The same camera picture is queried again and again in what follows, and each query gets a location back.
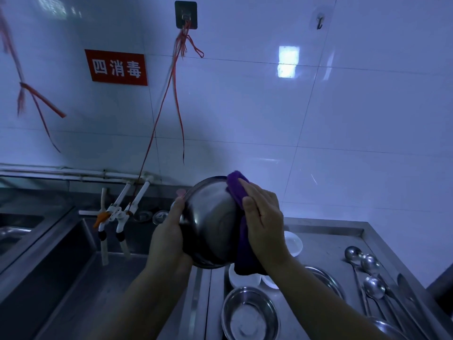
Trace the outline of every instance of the hand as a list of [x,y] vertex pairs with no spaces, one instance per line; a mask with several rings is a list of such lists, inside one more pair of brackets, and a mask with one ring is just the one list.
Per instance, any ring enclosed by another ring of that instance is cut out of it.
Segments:
[[242,204],[246,213],[249,242],[253,253],[269,273],[291,258],[283,231],[283,214],[273,192],[239,179],[249,197]]
[[184,198],[178,197],[165,221],[154,230],[145,270],[160,276],[169,284],[187,286],[192,258],[183,252],[183,234],[179,219],[184,210]]

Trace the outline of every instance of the forearm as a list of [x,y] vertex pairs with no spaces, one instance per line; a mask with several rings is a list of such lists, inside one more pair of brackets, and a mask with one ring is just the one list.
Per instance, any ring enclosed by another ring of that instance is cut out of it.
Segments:
[[90,340],[155,339],[178,299],[170,296],[167,279],[143,271],[124,293],[118,309],[106,315]]
[[388,339],[295,258],[266,270],[312,340]]

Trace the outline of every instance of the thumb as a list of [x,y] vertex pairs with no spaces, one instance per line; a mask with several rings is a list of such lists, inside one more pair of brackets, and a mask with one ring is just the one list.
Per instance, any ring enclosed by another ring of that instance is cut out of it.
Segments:
[[242,206],[246,213],[247,227],[250,229],[262,228],[260,213],[258,207],[252,197],[244,197],[242,199]]
[[178,197],[175,199],[173,206],[168,212],[168,216],[165,219],[167,224],[179,224],[179,219],[183,213],[186,203],[184,202],[183,197]]

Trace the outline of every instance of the tiled wall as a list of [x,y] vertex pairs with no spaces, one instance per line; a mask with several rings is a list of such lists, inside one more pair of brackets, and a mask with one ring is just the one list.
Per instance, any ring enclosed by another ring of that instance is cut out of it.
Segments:
[[[453,261],[453,0],[191,1],[205,58],[189,47],[178,62],[185,164],[170,94],[145,169],[182,185],[239,169],[286,216],[369,221],[433,281]],[[29,97],[17,118],[1,54],[0,162],[137,173],[178,34],[173,2],[6,0],[27,82],[68,117],[44,107],[59,154]],[[287,47],[298,65],[283,78]],[[145,54],[149,86],[92,82],[84,49]]]

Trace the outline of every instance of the person's left hand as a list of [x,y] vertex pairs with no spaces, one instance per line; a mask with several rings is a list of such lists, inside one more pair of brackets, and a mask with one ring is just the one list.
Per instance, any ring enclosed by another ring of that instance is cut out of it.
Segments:
[[192,258],[183,252],[183,234],[179,227],[184,205],[184,198],[178,197],[165,221],[154,230],[145,268],[170,285],[179,282],[181,288],[187,285],[193,264]]

